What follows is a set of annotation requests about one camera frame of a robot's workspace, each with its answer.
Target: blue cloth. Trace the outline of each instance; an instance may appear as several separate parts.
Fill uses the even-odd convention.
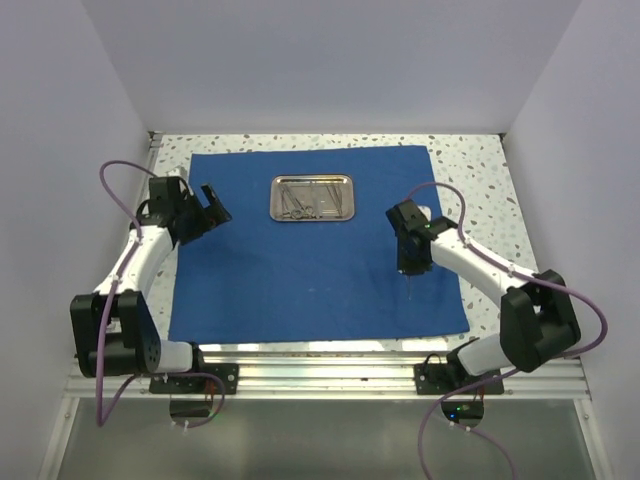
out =
[[[347,222],[269,216],[278,175],[351,176]],[[385,211],[433,180],[424,147],[194,155],[189,183],[211,183],[233,216],[180,247],[169,338],[207,343],[437,336],[469,330],[458,277],[440,267],[407,282]],[[436,189],[419,202],[439,216]]]

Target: white wall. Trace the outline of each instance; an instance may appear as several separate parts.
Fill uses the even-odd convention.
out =
[[[150,129],[505,132],[579,0],[83,0]]]
[[[125,221],[99,165],[146,133],[82,5],[0,4],[0,478],[40,468],[74,353],[68,307],[107,273]],[[111,175],[130,199],[139,177]]]
[[[537,258],[608,314],[584,364],[617,478],[638,478],[640,2],[584,0],[507,135]],[[595,316],[577,306],[584,336]]]

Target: metal tray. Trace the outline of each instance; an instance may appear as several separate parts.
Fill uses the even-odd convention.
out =
[[[281,175],[271,182],[269,213],[277,222],[345,222],[355,215],[348,175]]]

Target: speckled countertop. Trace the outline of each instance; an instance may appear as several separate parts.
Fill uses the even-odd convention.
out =
[[[529,238],[511,182],[500,140],[495,135],[165,135],[154,171],[164,174],[182,166],[189,170],[194,153],[235,153],[275,150],[319,150],[390,145],[425,145],[435,178],[455,185],[467,200],[465,230],[494,252],[524,267],[536,269]],[[438,191],[442,211],[453,219],[459,202],[453,193]],[[148,304],[162,338],[167,338],[177,252],[163,263],[149,293]],[[498,331],[498,308],[477,289],[460,280],[462,300],[471,327],[460,335],[404,340],[359,340],[241,345],[208,345],[208,351],[444,351],[470,336]]]

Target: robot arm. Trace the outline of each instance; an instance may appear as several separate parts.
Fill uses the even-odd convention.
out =
[[[568,295],[514,278],[488,264],[460,239],[457,224],[446,217],[429,221],[428,209],[406,200],[387,211],[398,239],[398,270],[421,275],[433,263],[458,274],[500,308],[500,333],[472,340],[447,355],[447,379],[459,387],[489,371],[515,366],[531,372],[580,340],[580,328]],[[471,239],[503,265],[515,266]],[[564,285],[552,270],[518,272]]]
[[[179,244],[189,243],[231,220],[209,185],[202,190],[209,201],[203,207],[188,187],[186,171],[149,179],[149,199],[136,212],[142,238],[131,226],[129,240],[113,270],[93,293],[77,295],[71,302],[71,321],[82,374],[95,377],[98,332],[104,305],[116,271],[134,242],[134,256],[118,278],[109,322],[118,321],[120,332],[107,333],[104,349],[106,376],[199,371],[202,353],[197,345],[161,340],[145,297],[166,256]]]

